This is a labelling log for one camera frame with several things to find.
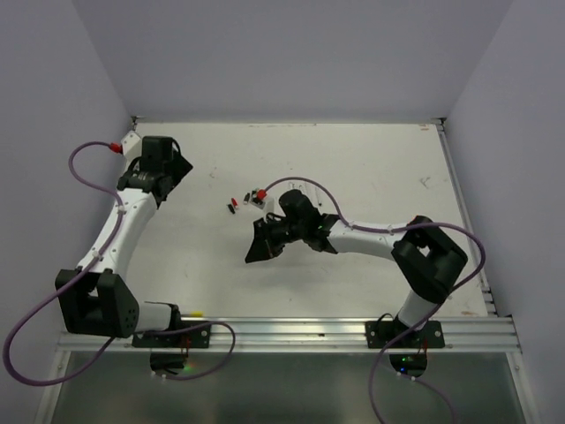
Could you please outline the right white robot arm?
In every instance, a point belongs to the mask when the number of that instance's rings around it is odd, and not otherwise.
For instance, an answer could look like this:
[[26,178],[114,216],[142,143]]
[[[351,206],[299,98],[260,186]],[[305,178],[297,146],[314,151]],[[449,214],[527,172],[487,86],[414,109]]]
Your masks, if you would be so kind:
[[282,214],[267,212],[253,222],[253,237],[245,262],[269,261],[286,245],[302,241],[328,254],[364,254],[393,261],[411,288],[394,318],[398,344],[413,346],[425,335],[426,322],[454,288],[468,262],[463,249],[425,216],[416,216],[392,231],[359,229],[337,214],[321,213],[299,190],[279,199]]

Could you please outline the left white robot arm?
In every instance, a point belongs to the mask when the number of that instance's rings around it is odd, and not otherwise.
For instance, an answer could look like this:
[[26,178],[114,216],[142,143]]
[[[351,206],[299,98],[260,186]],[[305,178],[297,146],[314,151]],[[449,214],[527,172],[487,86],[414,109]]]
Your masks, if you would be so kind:
[[139,238],[158,208],[192,170],[176,140],[129,133],[109,149],[127,166],[110,190],[114,206],[96,241],[75,269],[62,269],[55,287],[64,325],[72,334],[128,338],[152,332],[163,346],[184,334],[176,307],[140,302],[126,284]]

